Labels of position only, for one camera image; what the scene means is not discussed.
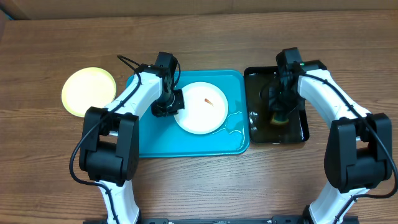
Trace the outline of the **green yellow sponge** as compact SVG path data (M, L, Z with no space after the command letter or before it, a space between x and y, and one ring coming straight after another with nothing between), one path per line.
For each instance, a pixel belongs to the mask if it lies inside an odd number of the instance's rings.
M275 112L272 115L270 124L282 126L289 122L289 117L286 114Z

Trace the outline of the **orange food scrap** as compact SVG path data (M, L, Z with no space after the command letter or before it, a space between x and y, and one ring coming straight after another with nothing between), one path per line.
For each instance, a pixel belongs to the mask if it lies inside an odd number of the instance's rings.
M205 98L204 101L214 107L214 104L208 98Z

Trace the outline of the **white plate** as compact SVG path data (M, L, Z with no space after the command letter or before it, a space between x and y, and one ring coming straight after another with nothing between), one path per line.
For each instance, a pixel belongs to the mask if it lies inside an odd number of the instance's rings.
M195 82L182 88L185 108L174 116L177 124L192 134L208 134L218 129L228 114L225 94L215 85ZM208 98L214 107L204 101Z

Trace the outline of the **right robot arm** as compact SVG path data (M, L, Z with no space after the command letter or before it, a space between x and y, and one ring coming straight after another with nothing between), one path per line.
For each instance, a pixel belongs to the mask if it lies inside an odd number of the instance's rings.
M307 100L329 126L324 157L327 177L318 198L303 211L301 223L342 223L359 198L390 198L369 194L382 181L397 178L392 158L392 124L353 101L319 60L277 61L278 72L268 94L271 124L289 123L290 113Z

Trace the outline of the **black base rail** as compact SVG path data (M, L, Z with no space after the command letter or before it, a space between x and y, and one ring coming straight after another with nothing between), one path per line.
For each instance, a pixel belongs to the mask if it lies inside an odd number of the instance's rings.
M227 220L209 220L209 219L185 219L168 220L166 218L148 218L140 221L142 224L300 224L309 223L304 221L301 216L273 216L272 218L256 219L227 219Z

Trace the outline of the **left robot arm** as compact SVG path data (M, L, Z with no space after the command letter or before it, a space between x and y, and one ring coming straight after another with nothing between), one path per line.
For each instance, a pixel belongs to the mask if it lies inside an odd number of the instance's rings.
M113 102L86 112L72 157L79 158L80 169L90 179L71 176L100 189L108 212L106 223L141 220L132 189L139 162L139 122L148 109L156 117L166 117L183 108L182 91L175 87L180 74L177 62L142 64L134 68L131 83Z

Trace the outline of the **yellow-green plate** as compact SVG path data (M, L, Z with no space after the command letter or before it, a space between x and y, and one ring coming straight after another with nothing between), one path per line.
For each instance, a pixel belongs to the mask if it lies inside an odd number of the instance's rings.
M75 72L62 88L64 108L77 117L84 117L86 111L94 106L103 108L116 96L116 82L106 70L87 67Z

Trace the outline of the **black water tray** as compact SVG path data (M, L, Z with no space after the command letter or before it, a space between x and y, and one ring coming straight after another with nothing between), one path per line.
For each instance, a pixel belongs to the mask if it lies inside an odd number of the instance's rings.
M262 113L259 90L265 84L260 70L276 70L271 67L248 67L244 71L244 86L249 119L249 136L253 143L282 143L293 144L305 142L309 138L306 111L294 111L286 125L277 126L270 124L272 115Z

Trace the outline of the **teal plastic tray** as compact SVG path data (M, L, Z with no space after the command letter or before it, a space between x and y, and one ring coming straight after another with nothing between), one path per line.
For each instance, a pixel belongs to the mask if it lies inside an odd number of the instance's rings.
M226 120L211 133L192 134L183 130L173 116L157 118L147 109L139 121L141 158L235 155L248 148L243 75L236 70L183 71L177 88L194 82L211 83L226 95Z

